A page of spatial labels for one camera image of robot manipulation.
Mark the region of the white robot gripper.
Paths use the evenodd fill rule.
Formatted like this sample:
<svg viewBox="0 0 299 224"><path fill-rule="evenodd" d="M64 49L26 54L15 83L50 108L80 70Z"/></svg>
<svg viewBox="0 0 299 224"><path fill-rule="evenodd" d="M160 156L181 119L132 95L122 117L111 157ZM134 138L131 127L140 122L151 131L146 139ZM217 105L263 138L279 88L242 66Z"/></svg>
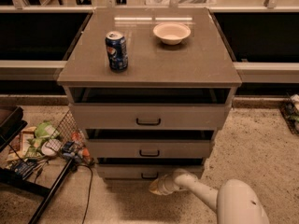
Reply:
<svg viewBox="0 0 299 224"><path fill-rule="evenodd" d="M164 175L149 185L149 191L155 195L170 195L179 191L179 186L175 184L170 175Z"/></svg>

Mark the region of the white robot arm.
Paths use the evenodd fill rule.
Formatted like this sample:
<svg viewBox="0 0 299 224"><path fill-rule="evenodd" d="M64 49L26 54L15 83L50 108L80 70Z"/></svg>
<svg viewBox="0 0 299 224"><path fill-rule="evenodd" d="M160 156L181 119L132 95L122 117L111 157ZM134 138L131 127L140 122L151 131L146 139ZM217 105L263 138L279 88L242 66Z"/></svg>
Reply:
<svg viewBox="0 0 299 224"><path fill-rule="evenodd" d="M189 191L217 216L217 224L270 224L257 194L247 183L229 179L219 189L203 184L184 169L158 177L149 185L156 195Z"/></svg>

